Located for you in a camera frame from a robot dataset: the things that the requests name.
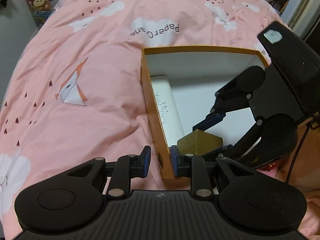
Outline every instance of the pink blanket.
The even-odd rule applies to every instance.
[[[17,194],[97,156],[115,161],[152,146],[140,85],[141,49],[221,45],[258,49],[280,18],[264,0],[60,0],[26,47],[0,113],[0,216],[21,228]],[[153,153],[132,188],[173,189]]]

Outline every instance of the bed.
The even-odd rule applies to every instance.
[[[152,146],[142,48],[240,47],[260,50],[270,62],[256,35],[275,20],[281,21],[264,0],[60,0],[21,55],[0,113],[6,240],[21,231],[13,203],[24,188],[97,156],[115,161]],[[317,147],[318,133],[311,135]],[[319,158],[318,149],[312,153]],[[273,176],[281,179],[287,166],[277,164]],[[132,181],[132,188],[151,190],[184,186],[161,179],[154,152],[148,177]],[[313,224],[307,217],[302,232],[318,239],[312,235],[319,233],[320,193],[312,194]]]

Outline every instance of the orange wing of paper crane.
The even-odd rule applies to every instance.
[[[63,103],[85,106],[84,102],[87,101],[87,98],[79,88],[77,80],[80,76],[83,65],[87,62],[87,59],[88,58],[81,61],[77,68],[67,78],[67,80],[63,82],[60,87],[60,93],[55,95],[56,99],[61,97]]]

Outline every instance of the ridged black surface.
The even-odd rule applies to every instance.
[[[110,202],[90,225],[64,235],[29,231],[17,240],[303,240],[293,231],[280,236],[255,236],[228,224],[210,202],[188,191],[134,191],[129,199]]]

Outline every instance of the pink cloth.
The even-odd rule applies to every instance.
[[[0,215],[6,240],[21,228],[24,188],[97,156],[116,161],[152,146],[141,49],[221,45],[258,49],[257,34],[281,20],[264,0],[61,0],[26,47],[0,113]],[[132,188],[173,189],[153,152]]]

